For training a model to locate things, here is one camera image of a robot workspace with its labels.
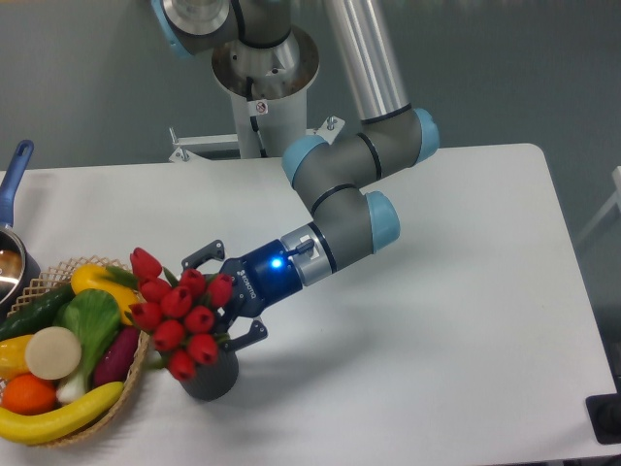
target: orange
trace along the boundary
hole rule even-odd
[[[53,410],[55,405],[53,383],[32,374],[15,377],[7,383],[2,394],[2,407],[19,415],[41,415]]]

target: eggplant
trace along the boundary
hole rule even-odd
[[[125,326],[97,363],[93,372],[93,387],[110,382],[125,382],[129,368],[134,362],[140,330]]]

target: bok choy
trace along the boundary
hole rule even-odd
[[[59,313],[56,323],[71,330],[82,344],[80,365],[61,381],[56,393],[58,401],[67,404],[88,391],[93,370],[116,336],[120,312],[110,293],[86,289]]]

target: floor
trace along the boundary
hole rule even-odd
[[[621,165],[621,3],[382,4],[409,97],[434,115],[441,145],[540,146],[575,238]],[[292,5],[320,50],[310,126],[336,115],[357,132],[321,1]],[[169,126],[234,130],[210,54],[175,58],[148,0],[0,1],[0,63],[0,170],[23,138],[37,145],[31,168],[51,168],[165,161]],[[605,343],[621,341],[621,221],[577,257]]]

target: saucepan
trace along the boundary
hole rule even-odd
[[[4,321],[23,289],[39,276],[39,265],[13,228],[13,206],[21,177],[34,150],[31,141],[21,141],[0,184],[0,322]]]

